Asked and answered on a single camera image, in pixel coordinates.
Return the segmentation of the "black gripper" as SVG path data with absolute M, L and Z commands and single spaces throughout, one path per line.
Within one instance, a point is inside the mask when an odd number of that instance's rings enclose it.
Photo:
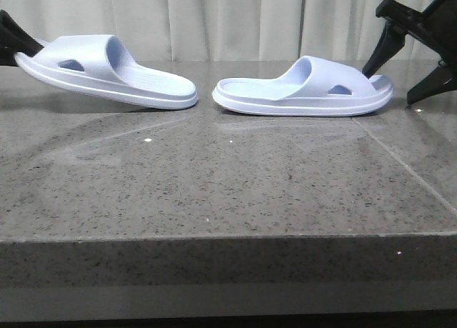
M 376 8 L 376 16 L 386 23 L 362 69 L 363 75 L 373 76 L 404 47 L 409 34 L 439 54 L 442 61 L 408 91 L 407 103 L 456 90 L 456 0 L 433 0 L 423 11 L 395 0 L 383 0 Z

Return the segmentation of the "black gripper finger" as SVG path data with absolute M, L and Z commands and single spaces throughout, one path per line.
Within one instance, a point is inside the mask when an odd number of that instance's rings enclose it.
M 35 56 L 44 46 L 27 34 L 5 11 L 1 10 L 1 45 L 13 52 Z
M 14 50 L 7 48 L 7 47 L 1 47 L 0 48 L 0 65 L 17 67 L 18 64 L 16 63 L 14 55 L 15 55 Z

